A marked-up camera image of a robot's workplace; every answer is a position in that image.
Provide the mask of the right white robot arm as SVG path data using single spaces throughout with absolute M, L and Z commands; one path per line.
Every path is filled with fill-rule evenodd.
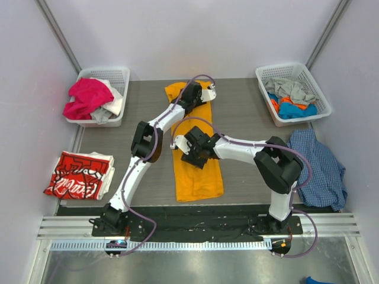
M 257 167 L 271 190 L 271 203 L 265 217 L 250 226 L 257 233 L 279 234 L 289 226 L 293 189 L 303 163 L 288 150 L 279 137 L 267 141 L 237 140 L 215 133 L 209 136 L 199 127 L 173 139 L 173 148 L 182 151 L 181 160 L 203 169 L 210 160 L 237 160 Z

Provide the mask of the orange yellow t shirt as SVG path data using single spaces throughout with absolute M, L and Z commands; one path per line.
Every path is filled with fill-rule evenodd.
M 204 133 L 212 136 L 212 127 L 206 122 L 212 122 L 211 104 L 196 107 L 190 114 L 192 117 L 205 119 L 184 121 L 178 128 L 171 127 L 171 132 L 184 135 L 194 126 L 198 126 Z M 181 160 L 182 151 L 173 150 L 176 200 L 178 202 L 199 201 L 202 199 L 217 198 L 224 194 L 223 179 L 219 161 L 210 159 L 202 169 Z

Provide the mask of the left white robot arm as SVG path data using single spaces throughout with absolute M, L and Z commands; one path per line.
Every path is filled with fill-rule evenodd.
M 176 123 L 185 118 L 194 108 L 204 105 L 203 88 L 196 81 L 189 81 L 171 101 L 167 109 L 156 118 L 137 125 L 131 144 L 131 159 L 119 187 L 104 205 L 98 218 L 91 218 L 92 235 L 122 235 L 127 228 L 127 213 L 130 203 L 144 174 L 162 152 L 163 136 Z

